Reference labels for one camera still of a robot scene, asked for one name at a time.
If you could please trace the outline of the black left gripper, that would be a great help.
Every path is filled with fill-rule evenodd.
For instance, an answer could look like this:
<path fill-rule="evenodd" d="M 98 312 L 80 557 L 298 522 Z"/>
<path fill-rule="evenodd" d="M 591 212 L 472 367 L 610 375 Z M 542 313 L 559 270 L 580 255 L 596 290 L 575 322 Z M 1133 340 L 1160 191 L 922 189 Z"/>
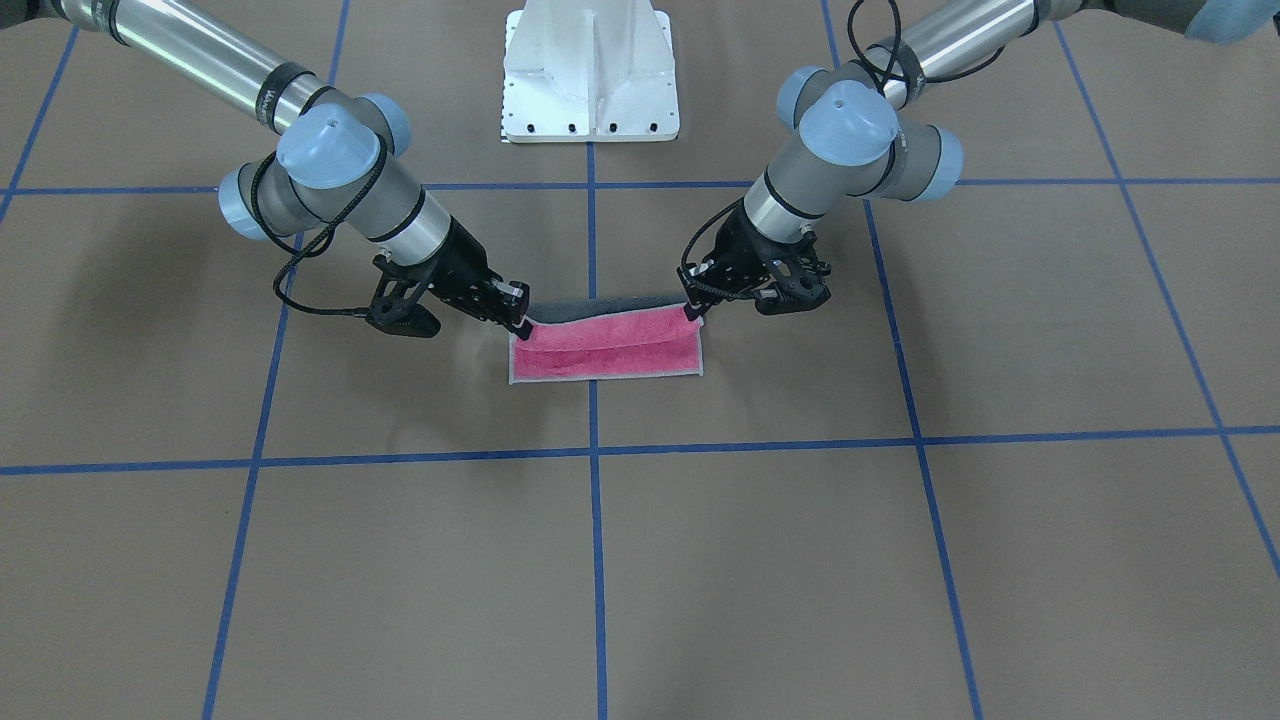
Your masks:
<path fill-rule="evenodd" d="M 774 242 L 749 220 L 744 201 L 718 211 L 690 238 L 694 246 L 722 222 L 712 251 L 690 264 L 690 302 L 682 306 L 691 323 L 700 323 L 717 304 L 751 301 L 765 316 L 808 313 L 829 301 L 828 263 L 817 256 L 817 232 L 801 225 L 796 243 Z"/>

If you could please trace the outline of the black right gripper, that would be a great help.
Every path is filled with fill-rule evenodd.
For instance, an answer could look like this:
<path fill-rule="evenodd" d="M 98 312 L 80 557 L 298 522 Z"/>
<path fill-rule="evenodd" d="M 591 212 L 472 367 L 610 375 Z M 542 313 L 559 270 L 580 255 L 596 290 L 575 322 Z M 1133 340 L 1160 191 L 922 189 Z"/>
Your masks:
<path fill-rule="evenodd" d="M 506 282 L 489 268 L 485 249 L 456 219 L 442 246 L 426 261 L 429 292 L 445 305 L 476 319 L 502 319 L 503 313 L 527 313 L 531 300 L 529 284 Z M 516 338 L 532 336 L 535 320 L 521 316 L 506 323 Z"/>

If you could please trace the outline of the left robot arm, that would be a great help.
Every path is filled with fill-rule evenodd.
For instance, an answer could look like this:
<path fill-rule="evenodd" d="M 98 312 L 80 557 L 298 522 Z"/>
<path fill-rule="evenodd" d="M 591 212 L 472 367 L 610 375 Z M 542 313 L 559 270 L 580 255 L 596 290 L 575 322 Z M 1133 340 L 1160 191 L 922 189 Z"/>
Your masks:
<path fill-rule="evenodd" d="M 680 260 L 686 318 L 699 322 L 732 301 L 767 316 L 827 302 L 829 265 L 817 255 L 817 227 L 841 199 L 940 199 L 961 174 L 960 140 L 902 109 L 932 86 L 986 68 L 1011 41 L 1094 9 L 1208 44 L 1234 44 L 1277 15 L 1275 1 L 950 1 L 896 23 L 890 37 L 855 47 L 832 70 L 795 70 L 776 102 L 787 143 L 742 199 L 710 219 L 709 254 Z"/>

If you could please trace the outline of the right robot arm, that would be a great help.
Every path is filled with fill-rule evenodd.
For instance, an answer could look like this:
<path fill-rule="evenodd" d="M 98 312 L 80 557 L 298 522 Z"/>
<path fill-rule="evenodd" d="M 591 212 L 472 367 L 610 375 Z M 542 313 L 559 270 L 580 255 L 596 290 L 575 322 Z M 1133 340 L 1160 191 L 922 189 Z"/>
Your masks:
<path fill-rule="evenodd" d="M 403 167 L 412 141 L 388 96 L 351 97 L 191 1 L 5 1 L 3 27 L 59 18 L 134 47 L 251 115 L 278 136 L 275 151 L 229 173 L 218 201 L 239 234 L 288 254 L 274 295 L 297 313 L 349 316 L 387 334 L 431 338 L 445 305 L 525 340 L 530 290 L 490 269 L 484 247 Z M 380 278 L 356 307 L 315 307 L 285 278 L 324 254 L 348 225 L 375 247 Z"/>

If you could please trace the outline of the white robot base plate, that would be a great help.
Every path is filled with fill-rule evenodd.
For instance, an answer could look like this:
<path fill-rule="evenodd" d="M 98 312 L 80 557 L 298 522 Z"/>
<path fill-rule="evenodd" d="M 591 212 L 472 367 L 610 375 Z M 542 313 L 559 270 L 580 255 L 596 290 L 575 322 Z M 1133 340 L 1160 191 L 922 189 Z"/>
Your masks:
<path fill-rule="evenodd" d="M 504 22 L 500 137 L 639 143 L 678 137 L 672 22 L 649 1 L 527 1 Z"/>

